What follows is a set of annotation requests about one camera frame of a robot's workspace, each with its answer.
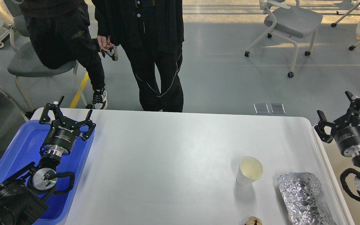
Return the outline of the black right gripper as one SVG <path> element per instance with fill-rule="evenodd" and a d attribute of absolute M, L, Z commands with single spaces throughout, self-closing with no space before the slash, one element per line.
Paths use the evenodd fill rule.
<path fill-rule="evenodd" d="M 321 141 L 331 143 L 336 141 L 341 155 L 355 157 L 360 152 L 360 97 L 354 96 L 350 91 L 345 91 L 350 101 L 346 111 L 345 121 L 340 118 L 329 122 L 323 111 L 317 110 L 319 122 L 314 126 Z M 330 127 L 330 134 L 327 134 L 325 127 Z"/>

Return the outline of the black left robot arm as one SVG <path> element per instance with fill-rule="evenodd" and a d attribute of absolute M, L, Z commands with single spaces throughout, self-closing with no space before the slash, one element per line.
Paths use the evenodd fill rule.
<path fill-rule="evenodd" d="M 26 122 L 0 160 L 0 225 L 55 225 L 67 214 L 96 124 L 47 103 L 39 121 Z"/>

